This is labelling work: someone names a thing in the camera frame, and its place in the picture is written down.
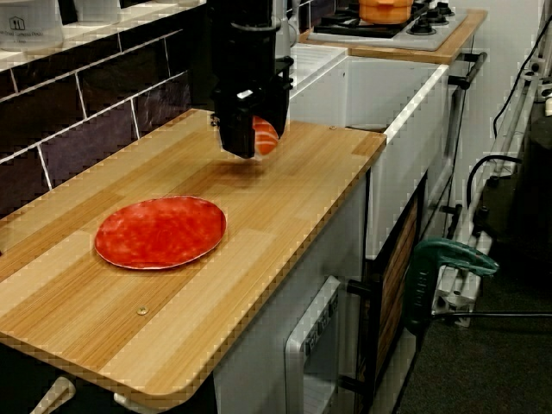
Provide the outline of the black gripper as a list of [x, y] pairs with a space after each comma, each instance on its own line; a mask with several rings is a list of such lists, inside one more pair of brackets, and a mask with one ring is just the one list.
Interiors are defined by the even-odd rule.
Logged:
[[225, 151], [255, 155], [253, 115], [268, 115], [280, 138], [285, 132], [292, 89], [286, 21], [212, 23], [212, 92]]

